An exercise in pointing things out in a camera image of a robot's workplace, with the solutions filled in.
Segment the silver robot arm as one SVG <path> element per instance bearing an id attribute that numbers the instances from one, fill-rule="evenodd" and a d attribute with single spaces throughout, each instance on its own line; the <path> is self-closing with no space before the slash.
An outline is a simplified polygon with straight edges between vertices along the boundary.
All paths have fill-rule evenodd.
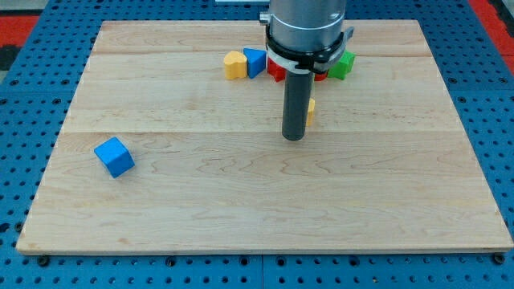
<path id="1" fill-rule="evenodd" d="M 321 51 L 340 38 L 345 8 L 346 0 L 270 0 L 259 21 L 283 48 Z"/>

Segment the red block behind arm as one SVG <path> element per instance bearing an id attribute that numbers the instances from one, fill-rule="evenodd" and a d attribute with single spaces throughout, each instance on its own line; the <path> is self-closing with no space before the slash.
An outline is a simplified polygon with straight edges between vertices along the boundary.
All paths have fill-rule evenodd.
<path id="1" fill-rule="evenodd" d="M 319 82 L 323 81 L 328 77 L 328 72 L 321 73 L 321 74 L 315 74 L 314 81 Z"/>

